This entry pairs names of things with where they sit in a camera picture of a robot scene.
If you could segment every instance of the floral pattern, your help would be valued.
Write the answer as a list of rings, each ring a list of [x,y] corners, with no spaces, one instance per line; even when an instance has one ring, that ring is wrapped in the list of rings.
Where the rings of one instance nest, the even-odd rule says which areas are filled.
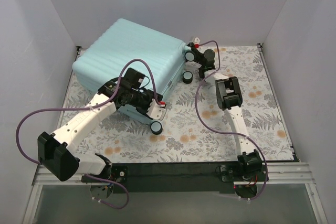
[[[211,47],[202,47],[204,51]],[[237,76],[243,94],[243,116],[252,139],[267,160],[290,160],[293,155],[283,121],[268,78],[255,46],[220,48],[221,69],[226,76]],[[78,153],[100,153],[114,163],[136,162],[208,162],[234,161],[233,136],[219,135],[202,126],[195,112],[195,92],[199,84],[198,66],[187,63],[185,70],[194,74],[191,84],[182,81],[174,87],[167,101],[163,132],[153,135],[149,126],[119,112],[104,119],[80,144]],[[72,75],[66,107],[86,105],[93,94]],[[200,90],[198,107],[203,120],[222,131],[230,131],[223,112],[216,103],[214,86]],[[61,124],[76,112],[64,112]]]

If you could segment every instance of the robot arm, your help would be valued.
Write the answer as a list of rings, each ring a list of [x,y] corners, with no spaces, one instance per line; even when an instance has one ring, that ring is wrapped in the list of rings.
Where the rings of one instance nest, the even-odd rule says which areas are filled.
[[[68,123],[51,134],[43,132],[38,137],[38,157],[41,164],[48,168],[60,181],[66,181],[74,174],[91,174],[109,179],[111,162],[100,154],[77,154],[76,149],[82,140],[98,124],[118,110],[121,106],[131,105],[136,110],[156,120],[165,116],[165,104],[158,105],[151,90],[140,88],[145,75],[129,68],[121,78],[117,95],[113,101],[93,109],[92,106],[106,102],[115,92],[117,84],[112,79],[105,83],[87,104],[89,110],[80,111]]]
[[[215,71],[215,52],[211,49],[201,53],[197,45],[189,43],[191,50],[185,53],[185,60],[201,64],[198,69],[199,77],[204,79]],[[206,82],[216,85],[217,104],[224,111],[232,132],[248,136],[246,124],[241,111],[243,103],[237,77],[227,77],[221,73],[209,76]],[[244,175],[255,175],[261,171],[263,162],[255,146],[244,136],[235,134],[236,154]]]
[[[205,72],[209,76],[214,70]],[[237,77],[227,77],[221,73],[215,73],[206,79],[206,82],[216,85],[217,104],[228,119],[232,132],[248,135],[246,124],[241,111],[243,102]],[[255,147],[243,136],[234,135],[237,156],[245,153],[253,153]]]

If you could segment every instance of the light blue suitcase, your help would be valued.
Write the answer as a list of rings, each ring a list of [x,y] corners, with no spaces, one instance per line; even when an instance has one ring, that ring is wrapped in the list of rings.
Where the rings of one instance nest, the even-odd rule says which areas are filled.
[[[96,92],[107,81],[118,77],[130,60],[142,59],[150,66],[156,90],[163,95],[165,101],[182,77],[184,53],[189,49],[186,43],[179,39],[125,19],[118,19],[73,63],[72,68],[79,83]],[[149,77],[142,63],[135,62],[129,67]],[[146,88],[152,89],[152,83]],[[142,123],[152,122],[129,105],[122,106],[119,111]]]

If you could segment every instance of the clear panel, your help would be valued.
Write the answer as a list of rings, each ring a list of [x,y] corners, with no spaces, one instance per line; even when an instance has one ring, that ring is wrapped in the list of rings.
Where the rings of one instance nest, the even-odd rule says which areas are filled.
[[[305,185],[268,185],[250,204],[215,192],[130,195],[114,210],[91,200],[90,186],[44,186],[35,223],[317,223]]]

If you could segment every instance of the white wall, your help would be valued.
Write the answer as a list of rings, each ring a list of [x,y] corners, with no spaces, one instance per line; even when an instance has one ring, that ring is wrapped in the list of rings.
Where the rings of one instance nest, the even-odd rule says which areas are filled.
[[[287,0],[264,43],[295,150],[336,223],[336,0]]]
[[[0,0],[0,222],[20,223],[36,165],[15,144],[15,129],[28,112],[61,106],[75,45],[50,0]],[[21,132],[37,158],[37,136],[55,128],[58,113],[28,119]]]
[[[118,18],[181,40],[200,36],[222,45],[266,39],[286,0],[51,0],[78,46],[90,46]]]

